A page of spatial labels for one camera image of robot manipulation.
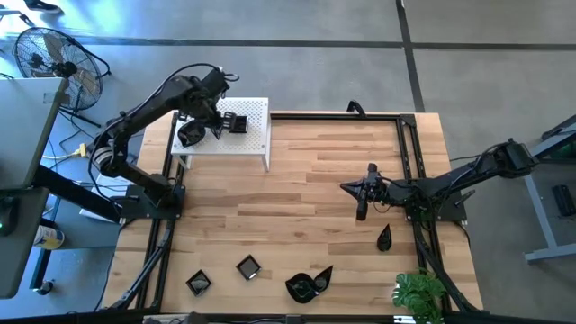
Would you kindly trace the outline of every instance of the white perforated platform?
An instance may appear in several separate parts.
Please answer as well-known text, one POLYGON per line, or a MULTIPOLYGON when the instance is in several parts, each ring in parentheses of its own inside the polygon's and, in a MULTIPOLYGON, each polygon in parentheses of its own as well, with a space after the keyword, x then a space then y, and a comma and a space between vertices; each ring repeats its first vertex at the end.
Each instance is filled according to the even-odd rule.
MULTIPOLYGON (((224 114, 232 112, 239 116, 247 116, 248 129, 246 134, 232 134, 227 130, 222 132, 220 140, 206 130, 206 136, 199 143, 189 148, 182 147, 177 137, 177 130, 186 123, 178 121, 172 141, 172 155, 181 157, 194 155, 249 155, 261 156, 267 172, 270 166, 270 113, 268 98, 226 98, 218 101, 218 111, 224 114)), ((188 158, 187 168, 190 168, 191 158, 188 158)))

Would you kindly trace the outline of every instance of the wooden table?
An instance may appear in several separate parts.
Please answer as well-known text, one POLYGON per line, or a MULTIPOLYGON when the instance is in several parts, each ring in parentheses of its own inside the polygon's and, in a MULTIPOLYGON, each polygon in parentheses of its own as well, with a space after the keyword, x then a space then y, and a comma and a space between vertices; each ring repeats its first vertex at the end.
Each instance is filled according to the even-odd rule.
MULTIPOLYGON (((171 116, 146 129, 139 167, 150 173, 161 173, 171 116)), ((417 113, 416 119, 427 176, 447 172, 438 114, 417 113)), ((366 221, 356 221, 356 201, 338 187, 365 176, 369 162, 389 178, 404 177, 393 122, 273 121, 267 174, 257 157, 195 158, 184 175, 185 211, 175 227, 162 312, 405 313, 392 305, 395 277, 415 271, 418 262, 403 209, 379 213, 371 206, 366 221), (382 253, 375 240, 386 224, 393 245, 382 253), (236 269, 248 254, 263 267, 249 282, 236 269), (299 272, 313 277, 332 265, 330 287, 320 297, 308 304, 292 300, 285 280, 299 272), (212 287, 196 298, 185 281, 200 269, 212 287)), ((445 270, 481 308, 465 235, 452 223, 437 226, 445 270)), ((116 301, 141 269, 149 228, 150 220, 136 220, 122 231, 104 306, 116 301)))

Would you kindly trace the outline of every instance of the potted plant leaf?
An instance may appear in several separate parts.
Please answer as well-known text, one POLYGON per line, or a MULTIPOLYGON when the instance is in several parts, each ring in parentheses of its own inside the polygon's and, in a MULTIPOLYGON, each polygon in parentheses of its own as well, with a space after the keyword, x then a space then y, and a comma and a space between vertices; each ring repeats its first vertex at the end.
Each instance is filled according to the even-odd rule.
POLYGON ((446 291, 442 282, 427 269, 424 274, 398 274, 392 301, 396 307, 412 312, 416 324, 442 324, 442 311, 438 299, 446 291))

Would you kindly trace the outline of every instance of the fan grille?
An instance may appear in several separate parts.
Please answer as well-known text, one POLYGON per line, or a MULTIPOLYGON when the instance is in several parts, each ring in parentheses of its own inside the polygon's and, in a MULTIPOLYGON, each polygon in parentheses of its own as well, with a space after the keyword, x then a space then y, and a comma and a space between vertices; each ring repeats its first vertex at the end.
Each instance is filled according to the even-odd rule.
POLYGON ((92 56, 75 45, 75 41, 66 34, 49 28, 32 27, 20 34, 13 54, 24 77, 67 78, 66 94, 69 100, 61 105, 62 108, 84 110, 100 99, 103 86, 100 69, 92 56), (61 55, 62 62, 59 62, 58 55, 61 55), (77 72, 63 75, 57 65, 60 63, 61 67, 66 62, 73 63, 77 72))

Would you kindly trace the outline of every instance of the concrete floor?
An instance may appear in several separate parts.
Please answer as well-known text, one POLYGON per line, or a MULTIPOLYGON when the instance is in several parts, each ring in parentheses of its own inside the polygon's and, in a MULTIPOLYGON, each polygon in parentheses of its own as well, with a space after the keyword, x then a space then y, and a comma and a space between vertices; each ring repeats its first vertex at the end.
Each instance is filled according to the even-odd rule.
MULTIPOLYGON (((0 0, 11 7, 21 1, 0 0)), ((394 0, 233 0, 58 2, 66 14, 33 13, 38 25, 106 38, 262 41, 401 41, 394 0)), ((569 0, 405 0, 413 41, 576 43, 576 3, 569 0)), ((0 33, 20 32, 14 17, 0 33)), ((94 38, 94 42, 104 39, 94 38)), ((11 45, 0 42, 0 71, 19 76, 11 45)), ((275 110, 344 110, 349 99, 367 111, 414 112, 402 49, 92 45, 112 77, 88 115, 104 122, 139 103, 172 70, 209 61, 242 79, 229 96, 268 96, 275 110)), ((477 154, 509 137, 534 145, 543 131, 576 112, 574 51, 424 50, 414 52, 424 106, 440 113, 452 158, 477 154)), ((55 128, 54 140, 71 129, 55 128)), ((84 161, 61 168, 86 176, 84 161)), ((522 179, 475 186, 466 210, 472 256, 486 310, 549 320, 574 320, 576 256, 527 265, 524 252, 545 247, 522 179)), ((576 239, 560 223, 562 241, 576 239)), ((90 311, 104 285, 112 250, 59 251, 49 275, 58 293, 22 289, 0 301, 0 317, 90 311)))

